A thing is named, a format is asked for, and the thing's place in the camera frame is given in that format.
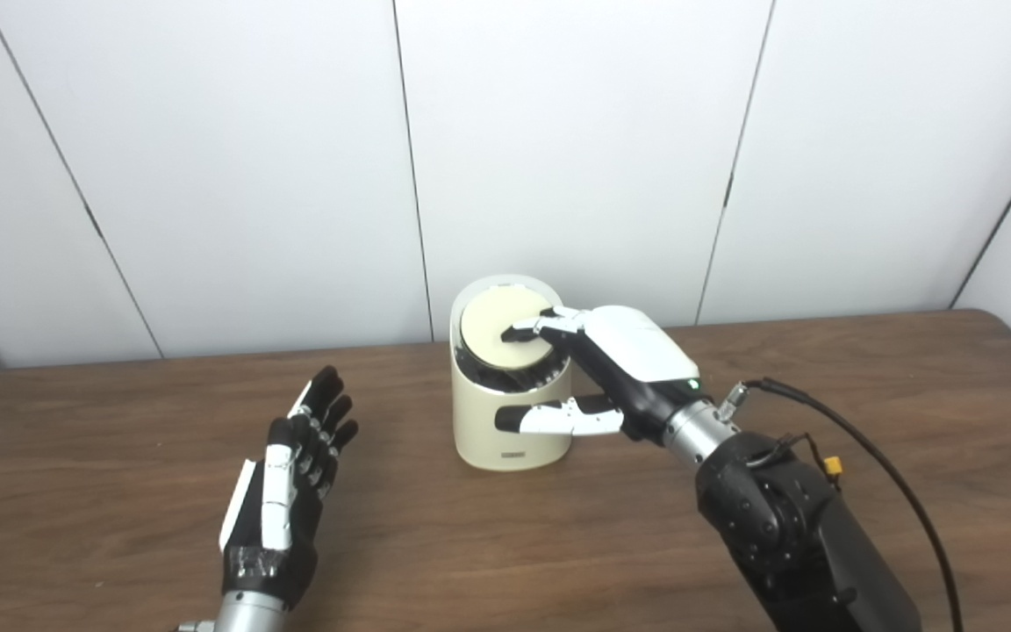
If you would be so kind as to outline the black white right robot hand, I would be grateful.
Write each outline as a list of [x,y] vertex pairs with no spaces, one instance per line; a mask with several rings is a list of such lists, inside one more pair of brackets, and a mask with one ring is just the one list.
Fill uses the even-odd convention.
[[518,320],[502,341],[541,339],[564,352],[600,388],[599,395],[500,407],[495,428],[515,435],[614,435],[662,444],[674,413],[710,395],[677,342],[645,312],[626,305],[577,311],[564,305]]

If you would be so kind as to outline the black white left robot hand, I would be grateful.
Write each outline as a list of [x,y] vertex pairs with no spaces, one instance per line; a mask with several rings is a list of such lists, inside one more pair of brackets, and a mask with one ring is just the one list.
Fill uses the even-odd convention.
[[242,464],[219,548],[222,592],[263,593],[297,607],[318,562],[314,539],[340,456],[357,435],[353,401],[326,365],[286,415],[269,424],[260,460]]

